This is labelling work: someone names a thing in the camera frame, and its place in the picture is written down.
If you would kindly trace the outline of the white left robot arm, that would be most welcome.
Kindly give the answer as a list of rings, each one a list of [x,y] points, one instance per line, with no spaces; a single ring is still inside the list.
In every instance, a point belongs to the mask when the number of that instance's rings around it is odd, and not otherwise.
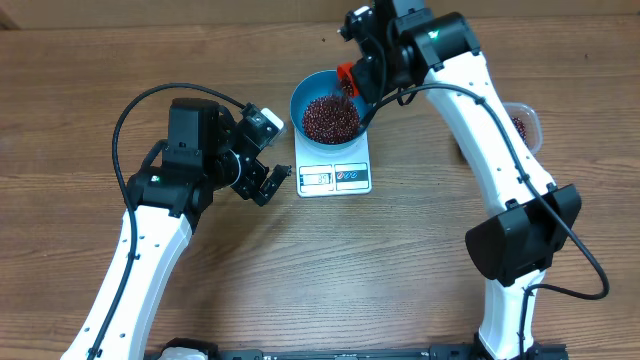
[[[119,243],[66,359],[141,359],[170,275],[215,191],[231,187],[263,206],[290,174],[257,159],[285,123],[248,103],[235,121],[223,105],[176,98],[167,136],[126,184]]]

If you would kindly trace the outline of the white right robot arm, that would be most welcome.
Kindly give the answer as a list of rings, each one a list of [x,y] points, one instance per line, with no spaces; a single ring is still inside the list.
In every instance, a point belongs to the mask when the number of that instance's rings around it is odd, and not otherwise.
[[[535,295],[580,210],[574,186],[558,187],[518,133],[470,24],[421,1],[375,1],[340,29],[361,58],[343,66],[374,109],[423,93],[449,126],[484,200],[487,219],[465,236],[485,280],[484,316],[465,359],[564,359],[562,345],[532,335]]]

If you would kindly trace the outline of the red measuring scoop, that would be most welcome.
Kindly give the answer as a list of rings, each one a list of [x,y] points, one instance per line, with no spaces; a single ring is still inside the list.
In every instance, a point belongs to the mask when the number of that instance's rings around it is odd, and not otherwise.
[[[354,64],[352,62],[347,62],[340,64],[336,69],[340,88],[342,92],[350,98],[355,98],[359,95],[359,90],[355,85],[355,81],[351,72],[353,66]]]

